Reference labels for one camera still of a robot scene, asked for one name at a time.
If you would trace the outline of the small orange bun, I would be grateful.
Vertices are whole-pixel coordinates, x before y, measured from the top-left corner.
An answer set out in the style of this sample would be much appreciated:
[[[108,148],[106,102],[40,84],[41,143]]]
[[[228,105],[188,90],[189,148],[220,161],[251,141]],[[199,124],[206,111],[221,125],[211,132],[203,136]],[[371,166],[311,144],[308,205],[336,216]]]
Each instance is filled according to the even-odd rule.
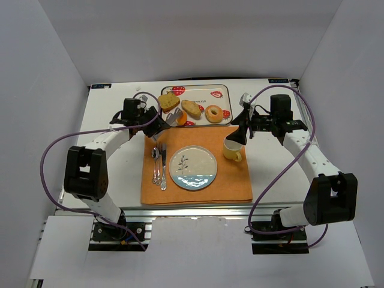
[[[182,111],[182,115],[176,119],[176,123],[178,126],[183,126],[187,122],[187,113]]]

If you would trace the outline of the oblong bread roll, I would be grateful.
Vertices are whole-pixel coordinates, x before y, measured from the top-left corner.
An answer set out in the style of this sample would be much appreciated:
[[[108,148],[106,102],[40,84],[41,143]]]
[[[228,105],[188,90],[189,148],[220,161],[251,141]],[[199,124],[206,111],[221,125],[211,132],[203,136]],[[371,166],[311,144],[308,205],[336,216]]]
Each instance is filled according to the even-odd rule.
[[[190,100],[182,100],[181,106],[192,118],[200,119],[202,113],[199,106],[195,102]]]

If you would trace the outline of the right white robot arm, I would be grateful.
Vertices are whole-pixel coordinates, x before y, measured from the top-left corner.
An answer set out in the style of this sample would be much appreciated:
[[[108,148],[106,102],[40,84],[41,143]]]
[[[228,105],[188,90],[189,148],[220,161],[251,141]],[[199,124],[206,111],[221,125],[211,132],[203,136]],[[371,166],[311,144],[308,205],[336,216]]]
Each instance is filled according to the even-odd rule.
[[[237,130],[226,137],[231,144],[245,145],[256,132],[270,132],[295,158],[304,171],[309,191],[302,206],[277,212],[282,229],[295,226],[351,221],[355,217],[357,178],[334,166],[316,144],[310,143],[310,132],[301,120],[293,118],[291,99],[286,94],[270,97],[271,111],[260,115],[251,95],[240,99],[242,112],[231,122]]]

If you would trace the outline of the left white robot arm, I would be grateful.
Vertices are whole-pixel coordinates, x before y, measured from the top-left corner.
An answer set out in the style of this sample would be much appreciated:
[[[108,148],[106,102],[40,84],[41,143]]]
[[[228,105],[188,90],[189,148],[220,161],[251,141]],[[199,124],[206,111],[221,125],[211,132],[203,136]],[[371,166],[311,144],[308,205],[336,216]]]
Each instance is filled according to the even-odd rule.
[[[68,150],[64,191],[85,203],[100,222],[125,224],[124,212],[109,196],[107,160],[139,131],[148,138],[159,135],[182,116],[179,108],[166,119],[161,110],[147,108],[146,97],[126,98],[122,110],[110,121],[110,128],[85,146]]]

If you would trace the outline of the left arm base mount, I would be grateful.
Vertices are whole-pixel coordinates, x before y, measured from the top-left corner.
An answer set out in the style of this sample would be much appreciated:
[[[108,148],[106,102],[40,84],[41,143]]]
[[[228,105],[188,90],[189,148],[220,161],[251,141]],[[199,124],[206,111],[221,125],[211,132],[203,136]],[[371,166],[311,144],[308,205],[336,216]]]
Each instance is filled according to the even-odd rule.
[[[132,231],[117,228],[110,224],[94,220],[89,240],[89,251],[109,252],[144,252],[142,245],[147,248],[151,238],[152,220],[145,218],[126,218],[126,226]]]

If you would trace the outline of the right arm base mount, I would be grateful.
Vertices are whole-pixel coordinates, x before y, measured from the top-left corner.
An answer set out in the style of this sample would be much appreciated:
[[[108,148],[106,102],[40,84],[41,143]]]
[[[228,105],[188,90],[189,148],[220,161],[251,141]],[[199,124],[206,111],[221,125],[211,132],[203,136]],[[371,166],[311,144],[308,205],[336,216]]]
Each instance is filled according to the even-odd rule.
[[[251,227],[261,232],[279,232],[287,230],[280,219],[280,210],[273,212],[269,221],[252,221]],[[251,247],[254,255],[308,254],[307,234],[305,230],[264,235],[253,232],[248,226],[244,232],[251,236]]]

